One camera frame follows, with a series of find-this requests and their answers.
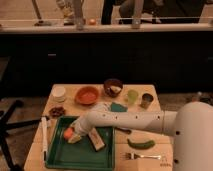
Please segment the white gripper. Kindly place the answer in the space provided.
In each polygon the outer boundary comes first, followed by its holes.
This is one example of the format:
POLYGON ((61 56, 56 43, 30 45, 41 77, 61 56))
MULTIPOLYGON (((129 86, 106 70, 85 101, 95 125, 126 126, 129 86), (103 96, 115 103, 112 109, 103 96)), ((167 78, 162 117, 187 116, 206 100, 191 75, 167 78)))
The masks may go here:
POLYGON ((81 136, 87 135, 92 130, 92 125, 85 117, 77 118, 70 124, 70 126, 74 128, 74 132, 76 133, 68 139, 70 144, 77 143, 82 139, 81 136))

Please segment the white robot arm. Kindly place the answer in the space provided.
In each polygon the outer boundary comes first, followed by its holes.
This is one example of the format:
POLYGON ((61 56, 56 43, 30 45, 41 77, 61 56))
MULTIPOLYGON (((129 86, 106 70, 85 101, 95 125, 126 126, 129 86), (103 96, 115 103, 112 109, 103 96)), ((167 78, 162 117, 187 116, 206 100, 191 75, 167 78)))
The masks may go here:
POLYGON ((78 136, 107 126, 173 136, 173 171, 213 171, 213 106, 203 102, 187 103, 178 112, 111 112, 99 103, 72 126, 78 136))

